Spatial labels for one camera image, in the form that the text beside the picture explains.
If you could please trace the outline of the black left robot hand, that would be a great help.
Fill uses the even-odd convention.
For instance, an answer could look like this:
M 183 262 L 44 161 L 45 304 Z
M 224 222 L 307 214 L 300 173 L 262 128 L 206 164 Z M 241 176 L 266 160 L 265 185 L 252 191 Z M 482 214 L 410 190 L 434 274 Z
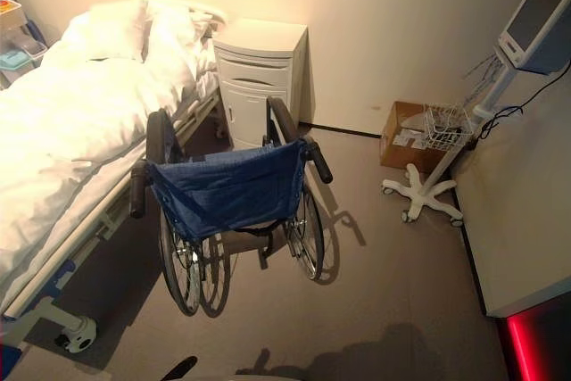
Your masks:
M 196 356 L 189 356 L 171 369 L 161 381 L 171 381 L 182 379 L 198 362 Z

